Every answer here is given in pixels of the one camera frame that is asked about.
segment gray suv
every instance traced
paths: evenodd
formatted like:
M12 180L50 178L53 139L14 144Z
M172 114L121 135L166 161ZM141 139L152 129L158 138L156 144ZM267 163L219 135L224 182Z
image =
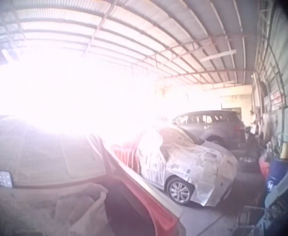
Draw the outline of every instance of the gray suv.
M237 112L190 112L174 118L173 124L186 131L192 139L212 141L229 150L245 148L245 126Z

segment masked car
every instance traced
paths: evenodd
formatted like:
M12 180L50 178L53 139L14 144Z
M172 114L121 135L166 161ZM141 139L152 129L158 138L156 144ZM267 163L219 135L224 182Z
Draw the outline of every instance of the masked car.
M0 121L0 235L184 236L181 209L105 145Z
M146 131L138 144L141 175L171 199L216 206L231 190L237 160L225 148L193 140L176 126Z

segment concrete floor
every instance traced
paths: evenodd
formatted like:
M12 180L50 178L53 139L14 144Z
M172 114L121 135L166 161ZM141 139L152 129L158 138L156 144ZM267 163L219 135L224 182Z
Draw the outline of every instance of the concrete floor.
M231 236L239 210L252 205L263 188L261 174L238 172L229 197L219 206L201 207L195 203L183 206L180 221L186 228L186 236Z

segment corrugated metal roof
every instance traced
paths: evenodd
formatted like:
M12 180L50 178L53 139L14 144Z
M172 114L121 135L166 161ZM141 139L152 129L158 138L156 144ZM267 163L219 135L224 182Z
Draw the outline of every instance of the corrugated metal roof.
M243 71L254 68L258 0L4 1L0 48L46 45L157 66L162 76L184 74L187 83L250 83ZM233 49L233 56L200 61ZM198 74L208 70L217 72Z

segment blue barrel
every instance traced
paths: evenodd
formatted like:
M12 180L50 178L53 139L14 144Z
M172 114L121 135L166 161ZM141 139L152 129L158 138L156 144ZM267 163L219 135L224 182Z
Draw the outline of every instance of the blue barrel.
M266 179L266 191L269 193L276 186L288 171L288 161L274 158Z

